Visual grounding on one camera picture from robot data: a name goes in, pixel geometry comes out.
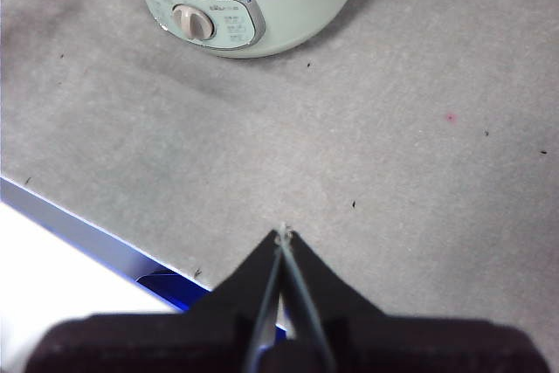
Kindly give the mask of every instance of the gray floor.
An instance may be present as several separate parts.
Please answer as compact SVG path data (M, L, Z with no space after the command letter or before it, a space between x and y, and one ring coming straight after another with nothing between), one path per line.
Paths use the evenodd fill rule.
M285 220L387 312L517 325L559 368L559 0L351 0L242 61L143 0L2 13L3 176L208 286Z

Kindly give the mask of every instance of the red speck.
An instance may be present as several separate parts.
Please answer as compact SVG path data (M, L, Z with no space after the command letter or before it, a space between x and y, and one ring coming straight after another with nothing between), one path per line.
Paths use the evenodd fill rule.
M445 119L448 122L452 122L452 123L456 122L456 118L457 118L456 114L453 114L453 113L448 113L445 117Z

